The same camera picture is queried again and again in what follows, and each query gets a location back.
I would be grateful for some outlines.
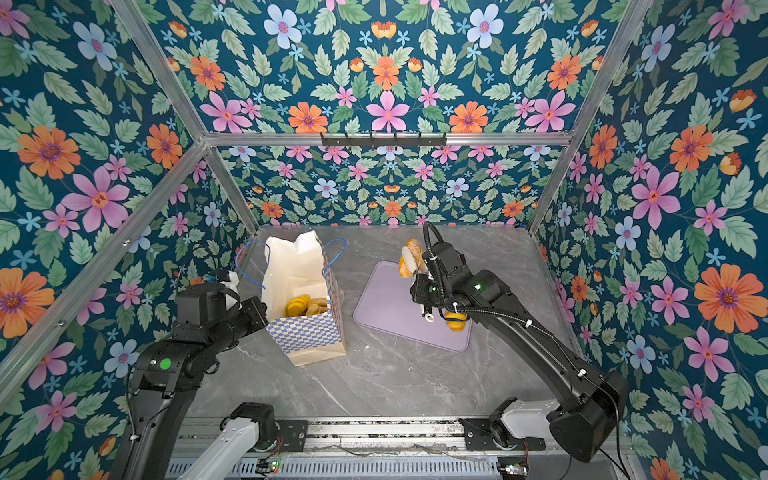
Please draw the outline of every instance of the paper bag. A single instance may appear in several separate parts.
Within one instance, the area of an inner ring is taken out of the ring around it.
[[[330,269],[333,262],[328,263],[315,232],[302,233],[296,242],[270,237],[266,244],[261,296],[270,321],[266,330],[295,366],[346,355],[339,288]],[[285,317],[288,302],[304,294],[326,297],[328,311]]]

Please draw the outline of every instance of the horizontal metal bar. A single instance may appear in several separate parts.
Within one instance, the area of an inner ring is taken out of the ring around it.
[[[157,84],[163,89],[165,96],[170,100],[170,104],[174,106],[176,113],[183,121],[192,140],[200,140],[206,131],[203,121],[181,87],[176,74],[170,69],[167,55],[152,33],[147,20],[141,14],[138,4],[135,0],[112,0],[110,3],[136,44],[141,57],[152,70]]]
[[[237,216],[240,217],[240,221],[243,222],[246,231],[249,235],[256,235],[256,231],[259,230],[259,225],[256,222],[256,218],[248,208],[248,203],[245,201],[243,191],[235,183],[235,179],[227,166],[224,164],[224,159],[221,157],[218,149],[208,147],[208,152],[205,155],[208,166],[216,175],[216,179],[219,180],[221,190],[225,196],[229,199],[232,208],[237,212]]]
[[[338,137],[338,135],[326,135],[326,138]],[[419,134],[397,134],[398,139],[416,139]],[[358,140],[370,140],[368,134],[350,134],[349,138]],[[394,134],[374,134],[376,144],[383,140],[394,141]],[[487,133],[487,134],[447,134],[445,136],[448,145],[568,145],[572,136],[564,132],[515,132],[515,133]],[[232,147],[234,145],[257,146],[287,146],[308,145],[320,147],[323,138],[317,134],[260,134],[258,132],[243,132],[240,134],[205,134],[203,136],[208,147]]]
[[[202,142],[194,143],[187,149],[178,163],[114,232],[109,243],[96,253],[40,320],[5,356],[0,363],[0,411],[31,375],[40,359],[56,345],[59,336],[90,301],[96,289],[120,263],[131,240],[141,236],[141,232],[160,213],[171,194],[190,176],[204,151]]]
[[[653,3],[654,0],[630,0],[629,5],[624,10],[624,16],[619,21],[614,37],[605,51],[600,70],[592,82],[587,98],[584,99],[584,103],[579,108],[573,127],[573,142],[565,148],[549,176],[547,186],[541,192],[535,214],[528,225],[528,228],[534,234],[544,220],[544,215],[549,210],[549,206],[557,195],[560,185],[568,174],[568,165],[571,164],[571,161],[578,153],[578,149],[581,148],[587,130],[592,124],[598,108],[603,103],[605,95],[608,93],[608,88],[611,86],[611,82],[613,82],[616,72],[629,50],[632,39]]]

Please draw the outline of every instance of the gray marble table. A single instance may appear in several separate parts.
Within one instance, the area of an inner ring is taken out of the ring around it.
[[[228,415],[241,402],[264,402],[277,416],[487,415],[509,396],[551,398],[545,384],[506,343],[475,324],[463,353],[427,346],[359,326],[353,311],[374,267],[397,261],[402,245],[421,237],[414,227],[317,227],[324,241],[345,238],[347,251],[334,265],[343,291],[343,322],[348,354],[295,367],[266,331],[219,355],[221,368],[207,376],[188,416]],[[295,240],[305,228],[260,230]],[[446,241],[466,255],[474,270],[499,275],[528,310],[569,344],[570,334],[536,257],[528,233],[516,228],[443,227]],[[260,279],[261,249],[246,261],[246,272]],[[247,280],[241,293],[259,289]]]

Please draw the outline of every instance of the purple tray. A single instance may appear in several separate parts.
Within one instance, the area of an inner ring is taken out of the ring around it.
[[[402,278],[399,266],[393,262],[378,262],[373,267],[353,318],[363,326],[392,333],[416,342],[463,352],[469,345],[472,322],[461,332],[451,330],[439,314],[427,322],[421,307],[411,300],[413,278]]]

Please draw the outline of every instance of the bag handle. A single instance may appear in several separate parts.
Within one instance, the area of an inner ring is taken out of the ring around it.
[[[347,242],[347,241],[346,241],[346,240],[344,240],[343,238],[336,238],[335,240],[331,240],[330,242],[326,243],[326,245],[323,247],[323,252],[324,252],[324,253],[325,253],[325,251],[326,251],[326,248],[328,248],[328,246],[329,246],[331,243],[333,243],[333,242],[344,242],[344,244],[342,245],[342,247],[341,247],[341,250],[340,250],[340,251],[339,251],[339,252],[336,254],[336,256],[333,258],[333,260],[331,260],[330,262],[328,262],[328,265],[325,265],[325,266],[324,266],[324,268],[323,268],[323,273],[325,273],[325,272],[326,272],[326,270],[328,270],[328,269],[330,268],[330,266],[331,266],[331,265],[333,265],[333,262],[335,262],[336,260],[338,260],[338,258],[341,256],[341,254],[342,254],[342,253],[344,253],[344,249],[346,249],[346,246],[349,244],[349,242]]]
[[[270,248],[270,246],[269,246],[269,245],[267,245],[266,243],[264,243],[264,242],[262,242],[262,241],[260,241],[260,240],[254,240],[254,241],[252,241],[252,242],[248,242],[248,243],[246,243],[245,245],[243,245],[243,248],[241,248],[241,249],[240,249],[240,251],[239,251],[239,252],[237,252],[237,255],[235,255],[235,267],[236,267],[236,268],[237,268],[237,270],[238,270],[238,271],[239,271],[239,272],[240,272],[240,273],[241,273],[241,274],[242,274],[244,277],[246,277],[248,280],[250,280],[251,282],[253,282],[253,283],[255,283],[256,285],[260,286],[260,287],[261,287],[263,290],[266,290],[266,288],[264,287],[264,285],[262,285],[261,283],[257,282],[256,280],[252,279],[251,277],[249,277],[249,276],[248,276],[248,275],[247,275],[245,272],[243,272],[243,269],[242,269],[242,268],[240,268],[240,255],[242,255],[242,254],[243,254],[243,252],[245,251],[245,249],[246,249],[246,248],[248,248],[248,247],[249,247],[249,246],[251,246],[251,245],[254,245],[255,243],[261,243],[261,244],[263,244],[263,245],[266,247],[266,249],[267,249],[266,264],[267,264],[267,265],[269,265],[269,263],[270,263],[270,258],[271,258],[271,256],[272,256],[272,249],[271,249],[271,248]]]

